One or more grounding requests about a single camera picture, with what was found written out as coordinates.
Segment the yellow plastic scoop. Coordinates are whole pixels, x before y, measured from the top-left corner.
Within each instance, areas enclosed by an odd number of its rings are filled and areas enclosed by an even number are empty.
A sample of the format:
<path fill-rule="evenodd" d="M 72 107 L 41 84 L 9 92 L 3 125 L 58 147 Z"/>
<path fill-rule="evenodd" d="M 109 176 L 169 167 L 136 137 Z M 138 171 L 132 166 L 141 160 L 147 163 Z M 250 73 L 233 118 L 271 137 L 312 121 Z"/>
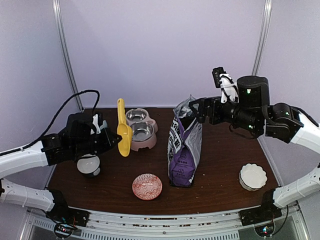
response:
<path fill-rule="evenodd" d="M 123 98 L 117 100 L 117 134 L 121 136 L 122 140 L 118 143 L 118 151 L 123 157 L 128 157 L 132 145 L 132 128 L 127 124 L 125 114 L 125 101 Z"/>

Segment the purple puppy food bag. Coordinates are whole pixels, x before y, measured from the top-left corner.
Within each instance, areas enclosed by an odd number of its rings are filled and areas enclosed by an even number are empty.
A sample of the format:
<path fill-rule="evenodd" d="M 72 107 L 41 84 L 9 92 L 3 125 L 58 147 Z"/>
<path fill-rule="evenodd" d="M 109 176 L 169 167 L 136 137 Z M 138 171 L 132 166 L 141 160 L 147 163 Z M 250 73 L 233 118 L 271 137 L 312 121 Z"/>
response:
<path fill-rule="evenodd" d="M 170 185 L 175 187 L 191 187 L 200 163 L 203 125 L 189 107 L 194 100 L 190 95 L 173 109 L 167 144 L 167 172 Z"/>

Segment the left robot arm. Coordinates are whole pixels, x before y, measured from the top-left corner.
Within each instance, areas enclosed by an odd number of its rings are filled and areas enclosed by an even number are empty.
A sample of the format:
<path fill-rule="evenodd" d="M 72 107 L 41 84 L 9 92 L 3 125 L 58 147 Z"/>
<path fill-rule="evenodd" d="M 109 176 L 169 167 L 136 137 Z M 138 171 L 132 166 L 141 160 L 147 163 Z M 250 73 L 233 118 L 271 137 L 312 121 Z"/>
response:
<path fill-rule="evenodd" d="M 59 190 L 41 190 L 19 185 L 7 176 L 65 161 L 87 160 L 113 149 L 122 137 L 108 127 L 103 114 L 74 113 L 59 133 L 41 136 L 34 143 L 0 154 L 1 203 L 45 211 L 51 218 L 69 221 L 73 214 Z"/>

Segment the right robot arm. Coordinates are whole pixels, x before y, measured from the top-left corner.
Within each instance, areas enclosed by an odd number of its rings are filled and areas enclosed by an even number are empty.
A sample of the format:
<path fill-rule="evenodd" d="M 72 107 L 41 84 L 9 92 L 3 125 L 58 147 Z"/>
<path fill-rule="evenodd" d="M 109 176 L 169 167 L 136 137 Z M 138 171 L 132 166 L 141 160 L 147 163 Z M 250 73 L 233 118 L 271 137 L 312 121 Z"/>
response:
<path fill-rule="evenodd" d="M 241 128 L 252 138 L 261 135 L 297 144 L 320 152 L 320 126 L 303 109 L 280 102 L 270 104 L 269 82 L 265 77 L 247 75 L 237 80 L 238 101 L 221 97 L 193 100 L 189 107 L 199 123 L 206 118 L 210 124 L 229 123 L 229 128 Z"/>

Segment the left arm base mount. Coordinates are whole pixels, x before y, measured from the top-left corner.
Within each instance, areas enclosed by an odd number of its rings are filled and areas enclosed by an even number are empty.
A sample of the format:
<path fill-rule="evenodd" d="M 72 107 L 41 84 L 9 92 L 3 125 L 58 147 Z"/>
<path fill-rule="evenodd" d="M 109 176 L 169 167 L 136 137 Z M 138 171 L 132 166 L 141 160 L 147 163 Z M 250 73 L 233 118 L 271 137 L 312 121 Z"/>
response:
<path fill-rule="evenodd" d="M 54 234 L 65 239 L 70 237 L 78 230 L 78 227 L 86 227 L 90 213 L 86 210 L 69 208 L 67 212 L 53 217 L 55 225 L 53 227 Z"/>

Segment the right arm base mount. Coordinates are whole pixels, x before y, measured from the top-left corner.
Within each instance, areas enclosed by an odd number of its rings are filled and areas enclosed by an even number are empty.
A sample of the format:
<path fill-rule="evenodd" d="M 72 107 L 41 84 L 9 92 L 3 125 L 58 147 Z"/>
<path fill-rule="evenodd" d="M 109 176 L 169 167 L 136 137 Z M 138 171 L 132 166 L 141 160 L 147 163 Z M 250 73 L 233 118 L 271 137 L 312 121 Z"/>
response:
<path fill-rule="evenodd" d="M 254 207 L 245 210 L 241 210 L 238 214 L 242 226 L 254 226 L 255 233 L 264 239 L 272 238 L 279 233 L 284 227 L 288 216 L 289 206 L 287 205 L 286 213 L 282 225 L 276 227 L 275 219 L 283 216 L 283 212 L 278 207 Z"/>

